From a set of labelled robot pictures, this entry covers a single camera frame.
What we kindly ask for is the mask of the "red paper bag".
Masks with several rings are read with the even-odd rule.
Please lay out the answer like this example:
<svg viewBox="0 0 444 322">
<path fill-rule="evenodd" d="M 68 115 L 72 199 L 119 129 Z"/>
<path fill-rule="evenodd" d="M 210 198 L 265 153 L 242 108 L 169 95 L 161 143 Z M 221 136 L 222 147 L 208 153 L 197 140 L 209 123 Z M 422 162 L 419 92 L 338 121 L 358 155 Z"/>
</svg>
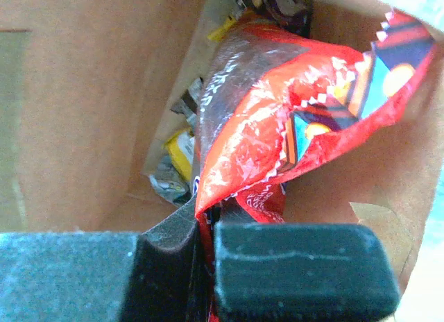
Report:
<svg viewBox="0 0 444 322">
<path fill-rule="evenodd" d="M 22 94 L 1 142 L 17 147 L 12 197 L 32 231 L 145 230 L 172 210 L 148 186 L 169 106 L 207 73 L 206 33 L 231 0 L 1 0 L 23 35 Z M 407 291 L 443 286 L 443 53 L 402 121 L 288 186 L 293 222 L 370 225 Z"/>
</svg>

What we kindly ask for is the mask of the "red candy bag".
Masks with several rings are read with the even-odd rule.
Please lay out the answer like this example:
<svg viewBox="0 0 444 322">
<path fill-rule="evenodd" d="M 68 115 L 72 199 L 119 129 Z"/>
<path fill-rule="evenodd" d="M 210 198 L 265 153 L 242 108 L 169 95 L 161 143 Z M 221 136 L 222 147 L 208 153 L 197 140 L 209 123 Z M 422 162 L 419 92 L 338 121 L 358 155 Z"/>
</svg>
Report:
<svg viewBox="0 0 444 322">
<path fill-rule="evenodd" d="M 201 97 L 196 219 L 214 272 L 214 226 L 224 205 L 259 223 L 293 222 L 289 184 L 399 124 L 443 43 L 422 22 L 387 13 L 370 51 L 286 32 L 249 16 L 222 42 Z"/>
</svg>

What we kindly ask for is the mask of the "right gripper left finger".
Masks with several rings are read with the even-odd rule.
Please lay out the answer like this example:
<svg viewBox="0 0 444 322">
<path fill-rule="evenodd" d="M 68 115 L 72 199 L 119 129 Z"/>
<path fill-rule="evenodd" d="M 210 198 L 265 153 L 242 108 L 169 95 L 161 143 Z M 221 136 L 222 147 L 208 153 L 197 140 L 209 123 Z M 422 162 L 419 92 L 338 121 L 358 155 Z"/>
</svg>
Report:
<svg viewBox="0 0 444 322">
<path fill-rule="evenodd" d="M 145 233 L 1 235 L 2 321 L 197 321 L 189 201 Z"/>
</svg>

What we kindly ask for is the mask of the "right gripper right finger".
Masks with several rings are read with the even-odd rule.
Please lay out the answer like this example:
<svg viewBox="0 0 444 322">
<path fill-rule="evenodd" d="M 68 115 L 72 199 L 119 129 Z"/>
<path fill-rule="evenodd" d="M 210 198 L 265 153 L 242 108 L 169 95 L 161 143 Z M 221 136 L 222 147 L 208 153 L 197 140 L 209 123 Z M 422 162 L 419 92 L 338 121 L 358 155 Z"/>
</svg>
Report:
<svg viewBox="0 0 444 322">
<path fill-rule="evenodd" d="M 214 226 L 221 321 L 381 321 L 400 290 L 381 241 L 349 223 L 259 223 L 224 205 Z"/>
</svg>

